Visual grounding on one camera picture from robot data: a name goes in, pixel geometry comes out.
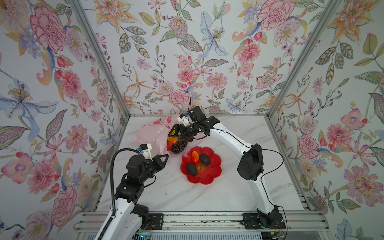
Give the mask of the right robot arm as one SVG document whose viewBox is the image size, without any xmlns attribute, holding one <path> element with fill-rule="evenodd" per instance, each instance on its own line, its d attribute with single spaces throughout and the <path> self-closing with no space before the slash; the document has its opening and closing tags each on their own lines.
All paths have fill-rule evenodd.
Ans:
<svg viewBox="0 0 384 240">
<path fill-rule="evenodd" d="M 257 228 L 272 229 L 279 226 L 283 216 L 272 199 L 265 184 L 265 151 L 258 144 L 250 144 L 229 131 L 216 117 L 206 115 L 200 107 L 194 107 L 186 114 L 180 114 L 168 133 L 168 137 L 182 142 L 192 142 L 199 134 L 212 137 L 231 150 L 239 158 L 238 174 L 248 181 L 257 204 L 257 216 L 254 218 Z"/>
</svg>

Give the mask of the red flower-shaped plate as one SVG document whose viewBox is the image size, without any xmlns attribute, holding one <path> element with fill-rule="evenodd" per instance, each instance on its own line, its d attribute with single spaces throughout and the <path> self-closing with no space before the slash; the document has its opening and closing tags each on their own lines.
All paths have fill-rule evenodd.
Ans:
<svg viewBox="0 0 384 240">
<path fill-rule="evenodd" d="M 198 175 L 193 177 L 188 174 L 186 165 L 191 163 L 191 154 L 196 151 L 201 154 L 206 154 L 211 160 L 209 166 L 204 166 L 200 161 L 196 165 Z M 222 174 L 222 159 L 211 148 L 194 147 L 186 155 L 182 156 L 182 164 L 180 166 L 181 172 L 187 177 L 187 180 L 192 184 L 210 185 L 216 178 Z"/>
</svg>

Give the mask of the large orange red mango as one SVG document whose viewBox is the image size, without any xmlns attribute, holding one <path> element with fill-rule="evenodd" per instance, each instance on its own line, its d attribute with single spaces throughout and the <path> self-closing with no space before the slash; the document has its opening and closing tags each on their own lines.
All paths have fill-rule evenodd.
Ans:
<svg viewBox="0 0 384 240">
<path fill-rule="evenodd" d="M 167 150 L 170 151 L 173 144 L 178 141 L 178 138 L 168 137 Z"/>
</svg>

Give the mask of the dark avocado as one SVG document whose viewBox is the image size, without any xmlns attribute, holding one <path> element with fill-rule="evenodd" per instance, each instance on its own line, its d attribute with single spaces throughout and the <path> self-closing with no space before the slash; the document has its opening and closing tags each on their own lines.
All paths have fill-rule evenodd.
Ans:
<svg viewBox="0 0 384 240">
<path fill-rule="evenodd" d="M 198 175 L 198 170 L 196 168 L 196 165 L 193 163 L 188 163 L 186 165 L 186 170 L 187 170 L 188 174 L 193 176 L 193 177 L 196 177 Z"/>
<path fill-rule="evenodd" d="M 209 156 L 207 156 L 206 154 L 201 154 L 199 156 L 199 160 L 200 162 L 204 165 L 204 166 L 209 166 L 211 164 L 211 160 L 209 158 Z"/>
</svg>

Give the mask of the pink plastic bag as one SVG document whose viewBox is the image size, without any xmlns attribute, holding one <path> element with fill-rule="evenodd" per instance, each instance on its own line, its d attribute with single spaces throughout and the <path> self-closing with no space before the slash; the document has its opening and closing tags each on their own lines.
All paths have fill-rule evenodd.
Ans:
<svg viewBox="0 0 384 240">
<path fill-rule="evenodd" d="M 179 115 L 163 117 L 154 122 L 141 127 L 135 135 L 135 144 L 139 147 L 141 144 L 152 145 L 152 158 L 156 155 L 168 154 L 171 158 L 177 154 L 167 150 L 168 135 L 175 124 L 181 124 L 178 121 Z"/>
</svg>

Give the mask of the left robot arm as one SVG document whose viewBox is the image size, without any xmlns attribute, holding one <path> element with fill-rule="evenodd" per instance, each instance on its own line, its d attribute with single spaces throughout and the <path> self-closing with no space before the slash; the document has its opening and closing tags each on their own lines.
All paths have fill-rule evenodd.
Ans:
<svg viewBox="0 0 384 240">
<path fill-rule="evenodd" d="M 163 170 L 168 158 L 169 155 L 156 155 L 148 159 L 142 154 L 130 158 L 121 183 L 112 187 L 112 208 L 97 240 L 132 240 L 140 229 L 148 226 L 149 208 L 137 202 L 145 190 L 145 181 Z"/>
</svg>

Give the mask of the dark purple grape bunch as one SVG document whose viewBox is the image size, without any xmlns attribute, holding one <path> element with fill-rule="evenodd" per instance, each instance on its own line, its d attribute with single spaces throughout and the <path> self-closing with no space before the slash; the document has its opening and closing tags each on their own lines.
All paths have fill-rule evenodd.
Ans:
<svg viewBox="0 0 384 240">
<path fill-rule="evenodd" d="M 185 141 L 178 141 L 171 145 L 170 151 L 173 154 L 180 154 L 184 151 L 184 149 L 187 147 L 188 142 Z"/>
</svg>

